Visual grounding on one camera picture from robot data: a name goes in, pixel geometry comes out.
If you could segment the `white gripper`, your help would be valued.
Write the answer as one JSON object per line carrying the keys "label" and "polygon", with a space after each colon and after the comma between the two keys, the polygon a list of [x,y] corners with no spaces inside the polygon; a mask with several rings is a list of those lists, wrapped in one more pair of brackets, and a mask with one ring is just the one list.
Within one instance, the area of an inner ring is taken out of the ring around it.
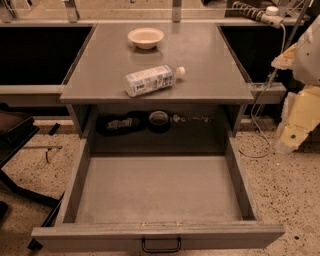
{"label": "white gripper", "polygon": [[277,152],[291,153],[320,124],[320,15],[294,43],[271,62],[279,70],[293,70],[293,77],[304,83],[299,93],[289,92],[275,136]]}

